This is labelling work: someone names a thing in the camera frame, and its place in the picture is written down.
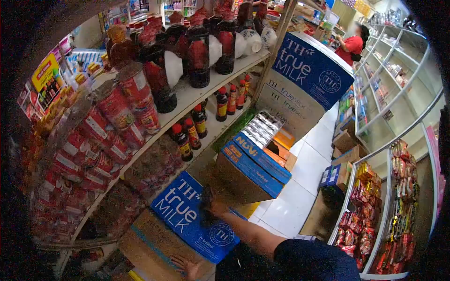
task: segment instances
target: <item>store aisle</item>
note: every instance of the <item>store aisle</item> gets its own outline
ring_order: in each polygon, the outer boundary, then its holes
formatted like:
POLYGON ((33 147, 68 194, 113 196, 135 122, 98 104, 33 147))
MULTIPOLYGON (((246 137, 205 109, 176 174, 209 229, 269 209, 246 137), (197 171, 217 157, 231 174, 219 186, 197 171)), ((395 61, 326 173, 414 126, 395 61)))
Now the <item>store aisle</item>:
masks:
POLYGON ((314 204, 322 173, 331 163, 331 142, 338 106, 336 103, 291 148, 291 153, 298 157, 292 179, 277 199, 261 202, 249 221, 286 238, 294 238, 298 234, 314 204))

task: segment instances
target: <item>glass display case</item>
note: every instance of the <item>glass display case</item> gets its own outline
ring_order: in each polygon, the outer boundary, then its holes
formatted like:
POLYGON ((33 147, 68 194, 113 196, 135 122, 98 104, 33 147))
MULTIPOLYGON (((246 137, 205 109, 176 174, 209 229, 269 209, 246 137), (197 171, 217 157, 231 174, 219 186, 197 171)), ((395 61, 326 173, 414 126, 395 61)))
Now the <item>glass display case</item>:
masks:
POLYGON ((374 129, 362 135, 364 145, 378 149, 353 164, 349 188, 328 244, 357 260, 363 280, 404 278, 412 260, 426 249, 438 216, 440 186, 445 185, 439 177, 437 153, 440 110, 444 105, 444 95, 439 91, 402 132, 391 131, 393 118, 378 118, 373 122, 374 129), (374 130, 383 133, 374 136, 374 130), (361 194, 366 201, 358 199, 361 194), (373 206, 372 216, 367 216, 367 204, 373 206), (354 239, 348 239, 349 229, 354 230, 350 233, 354 233, 354 239), (347 245, 352 241, 356 247, 347 245))
POLYGON ((415 32, 373 24, 362 55, 354 66, 355 131, 373 152, 417 120, 442 91, 442 79, 427 39, 415 32))

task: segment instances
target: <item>red shirt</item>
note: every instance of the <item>red shirt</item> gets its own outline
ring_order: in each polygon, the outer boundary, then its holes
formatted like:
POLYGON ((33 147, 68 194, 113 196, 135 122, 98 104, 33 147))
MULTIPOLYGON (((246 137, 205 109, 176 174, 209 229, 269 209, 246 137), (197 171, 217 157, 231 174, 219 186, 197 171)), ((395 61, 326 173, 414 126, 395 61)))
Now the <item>red shirt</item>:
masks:
POLYGON ((350 53, 354 53, 355 55, 361 54, 363 51, 363 39, 359 36, 352 36, 344 40, 345 46, 348 49, 348 52, 344 51, 341 47, 339 47, 335 54, 341 57, 346 63, 353 66, 353 61, 351 60, 350 53))

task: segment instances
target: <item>display cabinet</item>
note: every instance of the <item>display cabinet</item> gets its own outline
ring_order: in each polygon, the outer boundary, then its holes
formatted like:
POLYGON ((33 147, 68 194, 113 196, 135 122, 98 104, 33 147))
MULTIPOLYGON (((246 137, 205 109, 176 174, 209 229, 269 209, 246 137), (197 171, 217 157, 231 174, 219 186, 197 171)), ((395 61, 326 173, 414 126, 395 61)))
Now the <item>display cabinet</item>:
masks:
MULTIPOLYGON (((370 34, 362 60, 354 65, 355 132, 373 152, 417 120, 442 91, 442 80, 423 35, 375 24, 370 34)), ((411 137, 410 146, 420 139, 411 137)))
MULTIPOLYGON (((398 255, 396 255, 397 264, 400 264, 400 260, 403 259, 401 266, 384 270, 380 269, 382 264, 380 260, 383 259, 383 254, 386 255, 389 250, 392 250, 391 247, 393 244, 396 243, 397 245, 400 245, 403 242, 402 236, 408 237, 408 235, 412 233, 412 236, 414 237, 414 254, 411 252, 409 259, 412 260, 414 256, 422 253, 426 248, 438 216, 439 190, 444 188, 445 185, 440 178, 437 149, 437 139, 439 137, 437 133, 440 117, 439 113, 444 105, 445 100, 441 90, 437 93, 431 104, 423 109, 423 112, 412 121, 406 129, 395 135, 392 133, 388 137, 391 138, 391 141, 385 141, 386 138, 382 138, 378 143, 383 144, 381 144, 377 150, 353 164, 353 170, 348 185, 349 188, 346 192, 344 204, 328 244, 336 245, 338 230, 342 226, 340 224, 344 214, 349 211, 355 212, 358 209, 352 202, 351 196, 355 188, 357 188, 358 169, 363 163, 367 163, 372 167, 372 171, 382 179, 379 193, 381 204, 378 206, 378 219, 376 219, 376 223, 371 226, 375 230, 375 237, 371 243, 372 250, 370 251, 370 254, 366 256, 365 263, 360 271, 361 279, 395 280, 404 278, 408 275, 408 266, 411 265, 411 262, 404 257, 399 258, 398 255), (400 180, 394 169, 396 164, 393 164, 392 161, 395 153, 392 145, 400 139, 408 144, 407 151, 416 159, 417 163, 415 171, 417 173, 419 192, 414 196, 414 200, 411 198, 406 200, 402 195, 399 196, 397 192, 397 184, 399 184, 400 180), (392 222, 394 220, 393 218, 399 219, 402 216, 398 214, 399 209, 396 208, 399 206, 400 201, 402 201, 402 207, 409 206, 408 204, 414 205, 414 215, 409 217, 412 218, 408 222, 410 224, 410 229, 399 231, 398 237, 395 239, 392 237, 392 222)), ((390 128, 388 123, 374 123, 374 125, 378 126, 378 130, 386 130, 386 132, 390 128)))

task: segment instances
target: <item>white shelf board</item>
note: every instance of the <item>white shelf board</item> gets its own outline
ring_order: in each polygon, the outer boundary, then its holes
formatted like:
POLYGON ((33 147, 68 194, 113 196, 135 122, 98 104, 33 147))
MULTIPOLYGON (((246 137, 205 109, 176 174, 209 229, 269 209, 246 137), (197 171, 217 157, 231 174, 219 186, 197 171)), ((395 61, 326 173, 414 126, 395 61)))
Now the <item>white shelf board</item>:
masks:
POLYGON ((241 73, 247 71, 253 66, 257 65, 261 61, 269 57, 270 52, 265 49, 261 49, 258 53, 253 55, 236 59, 234 62, 234 70, 231 74, 221 75, 215 72, 213 69, 210 70, 210 82, 209 85, 202 89, 194 89, 189 85, 188 79, 181 80, 177 85, 175 85, 174 91, 177 93, 178 104, 176 108, 169 113, 158 114, 159 123, 161 125, 161 130, 154 136, 150 137, 146 144, 138 150, 129 163, 124 165, 120 170, 119 177, 113 179, 106 190, 106 192, 101 193, 97 196, 92 206, 87 210, 86 215, 80 222, 80 225, 76 228, 76 231, 70 241, 72 245, 87 219, 92 215, 92 213, 97 209, 97 206, 106 196, 106 194, 111 190, 111 188, 116 184, 119 178, 125 173, 125 171, 131 167, 131 165, 138 160, 138 158, 146 151, 159 137, 161 137, 172 125, 174 125, 181 117, 186 113, 190 112, 197 104, 202 100, 209 97, 220 87, 226 85, 228 82, 232 81, 234 78, 239 76, 241 73))

